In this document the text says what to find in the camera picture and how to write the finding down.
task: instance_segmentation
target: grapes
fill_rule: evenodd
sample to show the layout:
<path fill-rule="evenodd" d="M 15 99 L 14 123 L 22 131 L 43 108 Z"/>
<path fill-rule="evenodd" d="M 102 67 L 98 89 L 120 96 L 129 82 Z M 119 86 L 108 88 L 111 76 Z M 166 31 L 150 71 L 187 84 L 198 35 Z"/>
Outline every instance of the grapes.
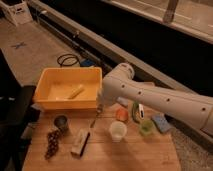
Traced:
<path fill-rule="evenodd" d="M 48 147 L 45 154 L 45 159 L 50 159 L 58 151 L 58 139 L 60 138 L 60 135 L 61 133 L 59 130 L 55 130 L 47 134 Z"/>

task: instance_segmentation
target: wooden table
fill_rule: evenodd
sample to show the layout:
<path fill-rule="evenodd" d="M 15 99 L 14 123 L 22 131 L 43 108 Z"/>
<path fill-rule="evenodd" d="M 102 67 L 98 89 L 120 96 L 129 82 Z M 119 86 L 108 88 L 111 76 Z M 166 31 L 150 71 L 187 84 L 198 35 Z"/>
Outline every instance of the wooden table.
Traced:
<path fill-rule="evenodd" d="M 89 111 L 52 111 L 43 113 L 38 121 L 25 158 L 24 171 L 177 171 L 181 170 L 176 150 L 170 133 L 143 137 L 139 134 L 138 125 L 129 117 L 127 135 L 119 143 L 113 143 L 108 132 L 115 120 L 118 104 L 107 108 L 96 120 L 91 136 L 81 158 L 70 154 L 74 138 L 81 128 L 88 128 L 96 112 Z M 70 134 L 62 137 L 59 151 L 49 161 L 44 155 L 47 149 L 47 133 L 54 130 L 54 118 L 59 114 L 69 118 Z M 156 111 L 145 108 L 145 115 Z"/>

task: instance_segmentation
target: white cup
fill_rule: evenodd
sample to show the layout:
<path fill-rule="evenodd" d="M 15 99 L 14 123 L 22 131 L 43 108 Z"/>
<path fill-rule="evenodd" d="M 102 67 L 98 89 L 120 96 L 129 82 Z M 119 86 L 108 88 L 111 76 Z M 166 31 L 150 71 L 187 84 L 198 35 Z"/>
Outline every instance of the white cup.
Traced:
<path fill-rule="evenodd" d="M 109 127 L 113 142 L 120 142 L 127 133 L 127 127 L 123 122 L 114 121 Z"/>

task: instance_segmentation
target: white box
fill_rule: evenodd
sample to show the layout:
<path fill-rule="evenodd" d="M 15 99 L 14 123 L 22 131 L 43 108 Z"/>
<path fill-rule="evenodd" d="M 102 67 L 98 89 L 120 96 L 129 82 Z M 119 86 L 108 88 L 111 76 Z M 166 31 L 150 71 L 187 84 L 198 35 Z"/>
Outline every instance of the white box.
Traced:
<path fill-rule="evenodd" d="M 9 6 L 0 0 L 0 7 L 3 10 L 5 18 L 12 22 L 15 26 L 32 21 L 32 16 L 27 3 L 22 3 Z"/>

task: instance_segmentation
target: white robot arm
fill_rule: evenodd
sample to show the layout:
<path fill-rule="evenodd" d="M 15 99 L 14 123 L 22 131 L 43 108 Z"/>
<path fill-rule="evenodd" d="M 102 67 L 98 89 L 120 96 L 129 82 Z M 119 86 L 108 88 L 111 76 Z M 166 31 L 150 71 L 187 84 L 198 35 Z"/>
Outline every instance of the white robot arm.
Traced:
<path fill-rule="evenodd" d="M 118 97 L 124 97 L 213 135 L 213 98 L 145 85 L 133 81 L 133 76 L 131 65 L 119 64 L 104 77 L 98 102 L 112 105 Z"/>

